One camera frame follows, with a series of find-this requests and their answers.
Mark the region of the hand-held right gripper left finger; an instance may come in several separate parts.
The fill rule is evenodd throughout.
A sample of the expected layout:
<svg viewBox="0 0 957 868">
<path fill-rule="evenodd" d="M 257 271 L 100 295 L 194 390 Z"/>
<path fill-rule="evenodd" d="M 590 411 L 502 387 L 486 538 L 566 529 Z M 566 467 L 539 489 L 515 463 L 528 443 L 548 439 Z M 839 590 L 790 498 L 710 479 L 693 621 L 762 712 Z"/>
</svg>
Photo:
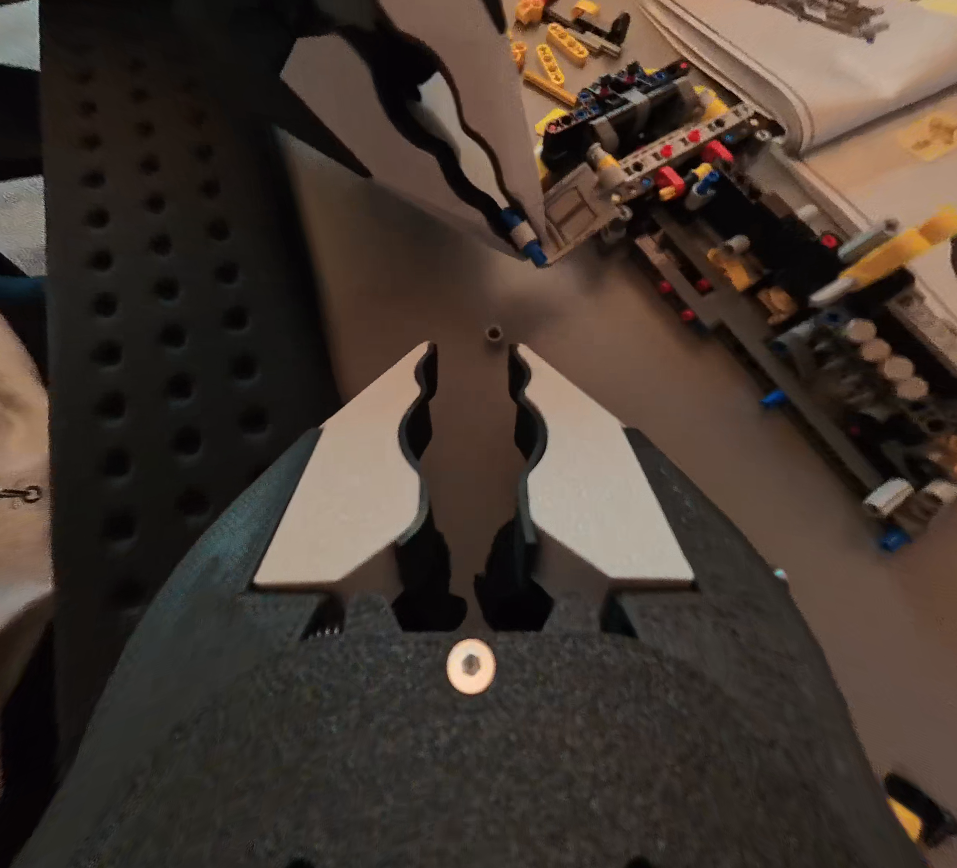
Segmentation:
<svg viewBox="0 0 957 868">
<path fill-rule="evenodd" d="M 468 604 L 451 591 L 451 555 L 421 469 L 437 365 L 434 342 L 414 346 L 321 425 L 255 588 L 316 590 L 342 609 L 376 595 L 407 632 L 462 625 Z"/>
</svg>

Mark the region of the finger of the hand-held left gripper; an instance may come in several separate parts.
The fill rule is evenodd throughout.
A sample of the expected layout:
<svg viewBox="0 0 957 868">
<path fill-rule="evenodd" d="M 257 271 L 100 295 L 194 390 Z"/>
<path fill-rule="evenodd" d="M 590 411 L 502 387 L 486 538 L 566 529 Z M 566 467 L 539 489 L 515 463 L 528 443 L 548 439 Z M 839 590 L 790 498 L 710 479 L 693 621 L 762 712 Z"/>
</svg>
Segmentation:
<svg viewBox="0 0 957 868">
<path fill-rule="evenodd" d="M 380 103 L 372 73 L 342 37 L 299 39 L 282 80 L 370 171 L 381 189 L 458 232 L 516 260 L 523 255 L 499 238 L 480 211 L 446 183 L 434 157 L 407 140 Z"/>
<path fill-rule="evenodd" d="M 434 57 L 462 133 L 485 155 L 496 186 L 489 226 L 509 239 L 499 212 L 512 207 L 541 237 L 544 192 L 501 0 L 378 2 L 398 31 Z"/>
</svg>

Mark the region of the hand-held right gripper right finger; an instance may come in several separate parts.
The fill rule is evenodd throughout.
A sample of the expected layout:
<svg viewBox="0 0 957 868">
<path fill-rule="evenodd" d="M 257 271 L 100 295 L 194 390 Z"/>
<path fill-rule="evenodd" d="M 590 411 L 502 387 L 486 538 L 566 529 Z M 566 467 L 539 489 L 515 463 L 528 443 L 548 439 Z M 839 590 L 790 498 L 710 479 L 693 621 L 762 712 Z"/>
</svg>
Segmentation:
<svg viewBox="0 0 957 868">
<path fill-rule="evenodd" d="M 621 593 L 696 586 L 626 425 L 527 345 L 508 351 L 524 459 L 513 517 L 475 577 L 496 632 L 540 632 L 563 599 L 603 614 Z"/>
</svg>

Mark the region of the blue lego pin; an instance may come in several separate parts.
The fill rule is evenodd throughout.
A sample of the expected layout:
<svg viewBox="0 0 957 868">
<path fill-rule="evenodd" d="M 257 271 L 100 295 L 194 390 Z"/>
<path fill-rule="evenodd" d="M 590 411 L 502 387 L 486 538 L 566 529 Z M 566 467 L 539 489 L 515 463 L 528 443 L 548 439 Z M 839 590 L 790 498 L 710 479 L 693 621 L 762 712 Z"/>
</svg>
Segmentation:
<svg viewBox="0 0 957 868">
<path fill-rule="evenodd" d="M 502 208 L 499 216 L 503 227 L 507 230 L 509 240 L 518 253 L 538 268 L 549 266 L 549 256 L 545 252 L 544 242 L 525 216 L 512 207 Z"/>
</svg>

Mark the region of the grey lego panel piece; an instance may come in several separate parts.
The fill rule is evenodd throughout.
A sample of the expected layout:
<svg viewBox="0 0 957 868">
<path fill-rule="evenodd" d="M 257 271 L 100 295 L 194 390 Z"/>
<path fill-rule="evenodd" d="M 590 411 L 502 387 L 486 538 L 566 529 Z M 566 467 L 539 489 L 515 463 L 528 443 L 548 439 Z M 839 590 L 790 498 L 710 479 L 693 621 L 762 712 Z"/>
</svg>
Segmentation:
<svg viewBox="0 0 957 868">
<path fill-rule="evenodd" d="M 603 186 L 589 163 L 581 163 L 544 192 L 545 265 L 556 264 L 606 230 L 627 229 L 632 218 L 619 193 Z"/>
</svg>

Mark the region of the lego car chassis model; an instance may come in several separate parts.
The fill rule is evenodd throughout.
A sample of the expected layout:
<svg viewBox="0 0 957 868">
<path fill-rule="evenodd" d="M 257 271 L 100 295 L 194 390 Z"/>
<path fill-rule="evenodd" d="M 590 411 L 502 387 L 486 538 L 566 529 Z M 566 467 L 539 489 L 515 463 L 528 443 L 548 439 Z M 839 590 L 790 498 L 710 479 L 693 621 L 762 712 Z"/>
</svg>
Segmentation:
<svg viewBox="0 0 957 868">
<path fill-rule="evenodd" d="M 628 250 L 683 324 L 715 335 L 862 496 L 893 553 L 955 506 L 955 214 L 855 235 L 762 185 L 783 133 L 747 101 L 692 82 L 684 60 L 605 73 L 536 125 L 544 192 L 581 163 L 617 191 Z"/>
</svg>

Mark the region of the pile of yellow lego pieces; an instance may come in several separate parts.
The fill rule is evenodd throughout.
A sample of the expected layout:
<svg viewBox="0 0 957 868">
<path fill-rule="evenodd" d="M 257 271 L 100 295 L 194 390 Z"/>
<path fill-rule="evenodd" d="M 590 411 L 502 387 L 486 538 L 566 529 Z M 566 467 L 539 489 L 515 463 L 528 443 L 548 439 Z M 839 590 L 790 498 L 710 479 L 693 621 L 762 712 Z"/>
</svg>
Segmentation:
<svg viewBox="0 0 957 868">
<path fill-rule="evenodd" d="M 565 12 L 560 0 L 517 0 L 508 33 L 512 61 L 525 86 L 572 109 L 578 97 L 566 69 L 584 70 L 590 61 L 616 59 L 628 37 L 632 17 L 608 16 L 595 0 L 575 0 Z"/>
</svg>

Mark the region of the open lego instruction booklet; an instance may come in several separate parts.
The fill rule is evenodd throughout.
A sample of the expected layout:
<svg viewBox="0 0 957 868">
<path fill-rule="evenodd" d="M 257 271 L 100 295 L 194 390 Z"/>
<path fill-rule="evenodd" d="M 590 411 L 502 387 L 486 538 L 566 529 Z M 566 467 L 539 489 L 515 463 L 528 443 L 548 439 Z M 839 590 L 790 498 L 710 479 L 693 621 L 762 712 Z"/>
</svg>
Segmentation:
<svg viewBox="0 0 957 868">
<path fill-rule="evenodd" d="M 784 128 L 795 176 L 855 228 L 955 207 L 955 0 L 640 0 Z"/>
</svg>

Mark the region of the yellow and black lego piece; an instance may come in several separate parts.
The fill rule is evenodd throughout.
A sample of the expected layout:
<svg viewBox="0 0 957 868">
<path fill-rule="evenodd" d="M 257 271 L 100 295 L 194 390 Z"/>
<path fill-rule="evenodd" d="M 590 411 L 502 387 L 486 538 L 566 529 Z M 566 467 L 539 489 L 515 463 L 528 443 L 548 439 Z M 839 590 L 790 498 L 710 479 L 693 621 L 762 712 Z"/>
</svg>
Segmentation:
<svg viewBox="0 0 957 868">
<path fill-rule="evenodd" d="M 887 773 L 883 788 L 892 814 L 912 842 L 933 850 L 956 837 L 955 815 L 917 785 Z"/>
</svg>

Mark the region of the black perforated chair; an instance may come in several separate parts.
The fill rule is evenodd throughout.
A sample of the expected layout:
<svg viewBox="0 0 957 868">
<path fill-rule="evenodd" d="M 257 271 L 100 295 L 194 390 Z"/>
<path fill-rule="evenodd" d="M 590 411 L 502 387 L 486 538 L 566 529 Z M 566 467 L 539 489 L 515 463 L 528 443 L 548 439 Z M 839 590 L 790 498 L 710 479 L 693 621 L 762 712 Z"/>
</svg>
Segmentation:
<svg viewBox="0 0 957 868">
<path fill-rule="evenodd" d="M 213 521 L 341 407 L 281 133 L 172 0 L 39 0 L 59 766 Z"/>
</svg>

